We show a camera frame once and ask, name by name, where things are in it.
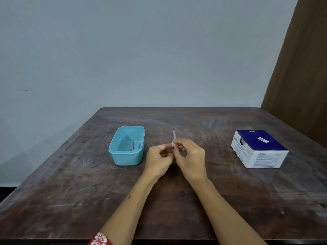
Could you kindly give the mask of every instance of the person's right arm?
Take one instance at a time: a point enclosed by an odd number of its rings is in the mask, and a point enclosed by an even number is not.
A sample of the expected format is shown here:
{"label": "person's right arm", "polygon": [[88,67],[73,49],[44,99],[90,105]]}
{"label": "person's right arm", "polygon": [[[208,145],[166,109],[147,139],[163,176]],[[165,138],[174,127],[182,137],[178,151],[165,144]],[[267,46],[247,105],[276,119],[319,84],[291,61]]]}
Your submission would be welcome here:
{"label": "person's right arm", "polygon": [[[265,241],[248,225],[247,222],[218,193],[207,177],[205,151],[190,139],[174,140],[174,156],[186,180],[190,183],[221,245],[266,244]],[[180,150],[187,151],[183,157]]]}

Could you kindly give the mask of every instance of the person's left hand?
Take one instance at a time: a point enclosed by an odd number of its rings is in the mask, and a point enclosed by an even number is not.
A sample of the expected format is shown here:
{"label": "person's left hand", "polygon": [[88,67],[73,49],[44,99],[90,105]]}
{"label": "person's left hand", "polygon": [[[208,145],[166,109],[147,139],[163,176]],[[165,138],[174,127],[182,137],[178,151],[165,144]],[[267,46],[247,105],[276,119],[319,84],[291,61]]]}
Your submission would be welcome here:
{"label": "person's left hand", "polygon": [[174,160],[173,147],[170,144],[161,144],[149,148],[146,155],[144,174],[153,177],[156,181],[163,176]]}

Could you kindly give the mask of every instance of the hand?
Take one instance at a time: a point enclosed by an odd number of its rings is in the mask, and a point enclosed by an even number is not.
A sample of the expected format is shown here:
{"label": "hand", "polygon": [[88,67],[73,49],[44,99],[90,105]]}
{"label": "hand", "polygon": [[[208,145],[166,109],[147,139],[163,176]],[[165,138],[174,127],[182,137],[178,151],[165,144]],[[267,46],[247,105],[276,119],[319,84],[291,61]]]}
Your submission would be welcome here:
{"label": "hand", "polygon": [[153,177],[156,181],[166,173],[174,160],[171,144],[161,144],[149,148],[146,154],[144,174]]}
{"label": "hand", "polygon": [[[190,139],[176,139],[174,156],[178,166],[181,168],[185,179],[192,183],[197,180],[207,179],[207,170],[204,163],[205,151]],[[183,157],[180,150],[187,151],[187,156]]]}

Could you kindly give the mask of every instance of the red sleeve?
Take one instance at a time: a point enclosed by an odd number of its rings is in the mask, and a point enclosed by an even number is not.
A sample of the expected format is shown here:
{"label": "red sleeve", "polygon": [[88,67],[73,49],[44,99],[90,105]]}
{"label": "red sleeve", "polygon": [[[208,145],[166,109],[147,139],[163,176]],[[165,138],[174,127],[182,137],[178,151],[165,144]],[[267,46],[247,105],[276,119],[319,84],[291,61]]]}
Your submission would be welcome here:
{"label": "red sleeve", "polygon": [[88,245],[112,245],[112,243],[107,239],[104,234],[99,232],[90,240]]}

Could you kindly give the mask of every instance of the light blue bin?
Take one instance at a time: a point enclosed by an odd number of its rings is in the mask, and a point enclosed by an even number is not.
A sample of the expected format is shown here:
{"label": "light blue bin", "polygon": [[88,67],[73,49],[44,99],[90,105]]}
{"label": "light blue bin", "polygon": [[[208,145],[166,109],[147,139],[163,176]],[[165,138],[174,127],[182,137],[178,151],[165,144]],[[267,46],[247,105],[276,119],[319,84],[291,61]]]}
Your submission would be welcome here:
{"label": "light blue bin", "polygon": [[143,126],[119,127],[109,145],[113,161],[120,166],[133,166],[141,162],[144,150]]}

